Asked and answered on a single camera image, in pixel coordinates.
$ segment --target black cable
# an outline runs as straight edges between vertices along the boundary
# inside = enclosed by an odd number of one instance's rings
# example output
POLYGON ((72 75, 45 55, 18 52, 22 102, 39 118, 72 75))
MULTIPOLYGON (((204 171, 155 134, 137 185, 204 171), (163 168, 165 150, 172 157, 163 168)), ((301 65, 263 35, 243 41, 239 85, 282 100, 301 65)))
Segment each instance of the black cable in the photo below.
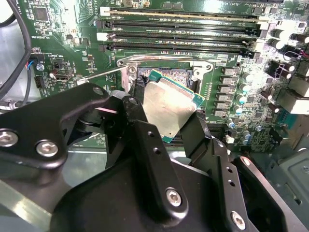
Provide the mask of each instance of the black cable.
POLYGON ((23 107, 24 105, 27 104, 27 101, 29 99, 29 94, 30 94, 30 88, 31 88, 31 69, 27 70, 27 88, 26 88, 26 94, 24 97, 23 102, 21 103, 20 107, 23 107))
POLYGON ((0 99, 2 99, 12 88, 16 80, 18 79, 21 71, 23 70, 24 66, 26 65, 27 61, 30 58, 31 55, 31 38, 27 29, 27 26, 19 13, 19 10, 16 6, 16 1, 15 0, 7 0, 8 4, 10 5, 17 22, 19 24, 21 33, 23 34, 24 38, 24 44, 25 44, 25 53, 23 57, 21 58, 20 62, 10 75, 10 77, 7 79, 7 81, 0 87, 0 99))
POLYGON ((15 15, 12 14, 11 17, 9 17, 4 22, 0 23, 0 28, 3 28, 3 27, 10 25, 11 23, 13 23, 15 21, 15 19, 16 19, 15 15))

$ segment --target silver screw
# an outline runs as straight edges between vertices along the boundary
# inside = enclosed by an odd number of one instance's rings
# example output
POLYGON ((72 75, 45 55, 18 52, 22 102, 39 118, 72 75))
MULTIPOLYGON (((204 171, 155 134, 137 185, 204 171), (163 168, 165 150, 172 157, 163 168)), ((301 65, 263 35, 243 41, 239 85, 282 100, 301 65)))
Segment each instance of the silver screw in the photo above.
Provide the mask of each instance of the silver screw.
POLYGON ((238 213, 236 213, 235 211, 232 211, 231 212, 231 218, 232 218, 233 222, 235 223, 235 225, 240 230, 243 231, 244 229, 246 229, 246 223, 238 213))
POLYGON ((242 161, 247 165, 250 166, 250 161, 247 158, 242 158, 242 161))
POLYGON ((220 146, 220 147, 224 147, 223 143, 219 140, 217 140, 217 144, 220 146))
POLYGON ((129 67, 129 73, 135 73, 136 68, 134 66, 129 67))
POLYGON ((93 87, 93 91, 98 95, 103 95, 103 91, 99 87, 93 87))
POLYGON ((38 71, 43 72, 44 69, 45 69, 45 67, 44 67, 44 65, 42 65, 41 63, 38 63, 37 66, 36 66, 36 69, 37 69, 38 71))
POLYGON ((166 197, 171 205, 178 207, 182 203, 182 198, 179 193, 173 189, 168 189, 166 191, 166 197))
POLYGON ((52 157, 58 152, 58 147, 51 141, 40 142, 37 145, 37 153, 41 156, 52 157))
POLYGON ((18 142, 18 136, 11 131, 0 131, 0 146, 9 147, 18 142))
POLYGON ((309 174, 309 167, 304 166, 304 167, 303 167, 303 171, 304 171, 304 173, 308 173, 308 174, 309 174))
POLYGON ((257 126, 257 127, 255 128, 255 131, 261 132, 261 131, 262 131, 262 127, 261 127, 261 126, 257 126))

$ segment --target motherboard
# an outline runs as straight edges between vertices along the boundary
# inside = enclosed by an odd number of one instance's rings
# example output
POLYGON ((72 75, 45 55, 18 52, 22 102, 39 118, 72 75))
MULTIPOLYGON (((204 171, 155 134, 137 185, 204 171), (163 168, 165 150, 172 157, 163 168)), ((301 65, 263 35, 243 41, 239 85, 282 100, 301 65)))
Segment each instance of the motherboard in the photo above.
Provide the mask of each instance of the motherboard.
MULTIPOLYGON (((296 87, 289 89, 294 76, 306 81, 309 75, 308 0, 17 0, 17 5, 31 34, 42 98, 84 82, 109 93, 128 91, 137 77, 157 70, 205 98, 201 109, 210 131, 230 151, 271 149, 283 140, 278 128, 302 114, 293 108, 296 103, 281 102, 291 91, 297 98, 296 87)), ((104 148, 104 135, 75 146, 104 148)), ((181 146, 181 138, 167 146, 181 146)))

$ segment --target green circuit board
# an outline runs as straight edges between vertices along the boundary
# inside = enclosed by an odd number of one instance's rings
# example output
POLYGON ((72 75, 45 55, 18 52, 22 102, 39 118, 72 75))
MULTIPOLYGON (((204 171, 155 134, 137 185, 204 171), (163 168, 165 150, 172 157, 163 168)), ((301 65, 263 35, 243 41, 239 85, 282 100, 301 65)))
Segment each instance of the green circuit board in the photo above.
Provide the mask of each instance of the green circuit board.
MULTIPOLYGON (((273 31, 289 28, 291 33, 304 34, 309 13, 306 0, 18 0, 17 4, 32 37, 31 57, 44 66, 43 71, 35 70, 42 98, 77 86, 81 78, 93 73, 116 68, 119 59, 133 55, 208 60, 213 69, 204 74, 195 91, 205 97, 202 109, 207 123, 222 125, 229 118, 234 120, 238 134, 231 149, 235 151, 242 145, 245 130, 251 133, 254 151, 269 149, 268 132, 281 114, 273 113, 260 93, 274 89, 276 99, 288 83, 267 74, 271 61, 285 61, 282 52, 270 45, 273 31), (247 72, 254 79, 246 82, 251 90, 245 93, 239 86, 247 72), (231 81, 224 92, 226 107, 219 110, 216 104, 223 76, 231 81), (234 108, 239 94, 247 99, 240 115, 234 108)), ((291 39, 285 43, 305 46, 291 39)), ((170 75, 175 78, 179 78, 177 70, 192 75, 189 62, 149 61, 139 69, 149 67, 172 69, 170 75)), ((110 93, 123 90, 121 78, 115 72, 89 82, 110 93)), ((75 146, 101 148, 105 139, 94 134, 75 146)))

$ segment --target capacitor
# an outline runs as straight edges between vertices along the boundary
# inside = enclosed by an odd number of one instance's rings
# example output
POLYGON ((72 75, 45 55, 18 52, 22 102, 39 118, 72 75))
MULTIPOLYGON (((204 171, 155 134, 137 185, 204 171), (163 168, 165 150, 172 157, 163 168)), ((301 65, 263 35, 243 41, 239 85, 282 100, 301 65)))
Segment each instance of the capacitor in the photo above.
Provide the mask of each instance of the capacitor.
POLYGON ((290 79, 292 77, 292 74, 289 73, 287 70, 283 69, 281 72, 281 76, 285 77, 286 79, 290 79))
POLYGON ((58 73, 57 69, 52 70, 48 75, 50 78, 54 79, 55 75, 58 73))
POLYGON ((251 138, 250 132, 247 131, 247 130, 245 130, 245 131, 242 133, 242 136, 243 136, 245 139, 247 139, 247 140, 249 140, 249 139, 251 138))
POLYGON ((254 80, 254 76, 252 74, 250 74, 249 72, 245 72, 242 75, 242 78, 245 79, 247 82, 251 82, 254 80))
POLYGON ((276 48, 276 49, 282 49, 284 47, 285 43, 281 40, 273 40, 271 42, 271 46, 276 48))
POLYGON ((276 30, 274 36, 280 40, 288 40, 289 37, 291 36, 291 32, 287 30, 276 30))
POLYGON ((295 66, 292 64, 284 63, 284 69, 286 69, 289 72, 293 72, 295 70, 295 66))
POLYGON ((295 40, 302 42, 302 43, 309 43, 309 36, 307 35, 302 35, 302 34, 293 34, 295 40))
POLYGON ((235 105, 233 109, 237 115, 241 115, 242 108, 239 105, 235 105))
POLYGON ((251 86, 247 85, 246 83, 242 83, 240 84, 239 88, 243 91, 243 92, 249 92, 251 89, 251 86))
POLYGON ((266 98, 267 100, 271 100, 272 99, 272 95, 270 95, 269 93, 267 93, 266 91, 262 91, 261 95, 266 98))
POLYGON ((271 96, 274 96, 274 94, 275 94, 275 91, 276 91, 276 89, 274 88, 274 87, 271 87, 270 89, 269 89, 269 94, 271 95, 271 96))
POLYGON ((242 94, 237 95, 236 99, 239 101, 240 104, 246 103, 247 99, 242 94))
POLYGON ((244 137, 242 137, 242 138, 240 139, 240 141, 241 141, 241 143, 242 143, 243 145, 247 145, 247 144, 249 143, 249 140, 248 140, 248 139, 245 139, 244 137))
POLYGON ((230 128, 235 127, 235 123, 234 123, 233 120, 230 119, 230 118, 226 121, 226 124, 227 124, 227 126, 230 127, 230 128))
POLYGON ((268 107, 269 107, 269 108, 271 109, 271 111, 274 112, 274 113, 278 113, 279 110, 280 110, 279 107, 275 106, 275 105, 272 104, 272 103, 268 104, 268 107))

